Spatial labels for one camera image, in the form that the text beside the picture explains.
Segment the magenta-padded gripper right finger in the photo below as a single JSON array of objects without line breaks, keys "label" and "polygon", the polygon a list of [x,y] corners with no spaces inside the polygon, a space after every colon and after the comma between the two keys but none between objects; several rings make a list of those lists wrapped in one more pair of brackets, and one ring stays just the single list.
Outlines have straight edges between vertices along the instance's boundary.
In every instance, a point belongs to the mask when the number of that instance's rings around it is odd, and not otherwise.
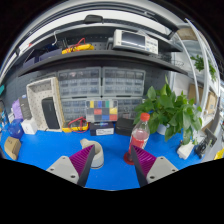
[{"label": "magenta-padded gripper right finger", "polygon": [[137,146],[131,147],[131,156],[141,187],[178,171],[164,156],[155,157]]}]

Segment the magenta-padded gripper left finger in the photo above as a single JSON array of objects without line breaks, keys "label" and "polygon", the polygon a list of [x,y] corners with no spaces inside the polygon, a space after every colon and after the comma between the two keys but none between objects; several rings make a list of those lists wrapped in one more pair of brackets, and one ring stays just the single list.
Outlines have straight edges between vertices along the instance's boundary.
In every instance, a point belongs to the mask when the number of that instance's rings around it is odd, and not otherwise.
[{"label": "magenta-padded gripper left finger", "polygon": [[84,187],[86,185],[93,158],[95,146],[90,145],[72,156],[61,156],[47,171]]}]

